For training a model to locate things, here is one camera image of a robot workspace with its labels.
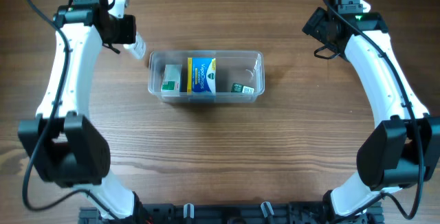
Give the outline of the blue yellow VapoDrops box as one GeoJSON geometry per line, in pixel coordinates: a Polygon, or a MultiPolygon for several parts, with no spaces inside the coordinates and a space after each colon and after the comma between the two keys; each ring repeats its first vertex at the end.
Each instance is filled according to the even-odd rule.
{"type": "Polygon", "coordinates": [[[216,93],[216,58],[188,58],[188,93],[216,93]]]}

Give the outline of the small dark green box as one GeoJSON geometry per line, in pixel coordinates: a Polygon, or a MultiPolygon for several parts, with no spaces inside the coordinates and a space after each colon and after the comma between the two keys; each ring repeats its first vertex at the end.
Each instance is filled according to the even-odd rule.
{"type": "Polygon", "coordinates": [[[255,91],[254,88],[239,83],[233,83],[231,88],[232,93],[253,94],[254,91],[255,91]]]}

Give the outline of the white green medicine box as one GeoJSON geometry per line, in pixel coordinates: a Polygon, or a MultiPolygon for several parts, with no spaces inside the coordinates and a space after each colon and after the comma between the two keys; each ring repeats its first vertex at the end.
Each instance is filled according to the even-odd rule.
{"type": "Polygon", "coordinates": [[[178,96],[182,85],[182,65],[166,65],[162,80],[161,93],[166,96],[178,96]]]}

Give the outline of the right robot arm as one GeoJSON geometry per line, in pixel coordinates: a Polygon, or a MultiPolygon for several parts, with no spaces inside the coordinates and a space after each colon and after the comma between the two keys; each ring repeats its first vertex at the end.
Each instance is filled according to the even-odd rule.
{"type": "Polygon", "coordinates": [[[327,222],[352,220],[383,198],[413,219],[439,160],[439,118],[429,114],[408,84],[387,26],[379,14],[317,8],[302,30],[351,63],[375,123],[357,152],[356,172],[324,196],[327,222]]]}

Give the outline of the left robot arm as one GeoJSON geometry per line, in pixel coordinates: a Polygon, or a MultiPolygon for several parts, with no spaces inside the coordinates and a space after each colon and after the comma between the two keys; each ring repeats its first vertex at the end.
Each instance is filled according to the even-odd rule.
{"type": "Polygon", "coordinates": [[[18,137],[30,160],[22,186],[24,206],[42,212],[83,194],[108,223],[152,223],[139,196],[111,172],[110,148],[89,120],[94,65],[102,48],[132,44],[133,15],[114,16],[99,3],[62,5],[48,22],[56,31],[56,55],[43,101],[18,137]],[[43,206],[29,199],[30,173],[70,193],[43,206]]]}

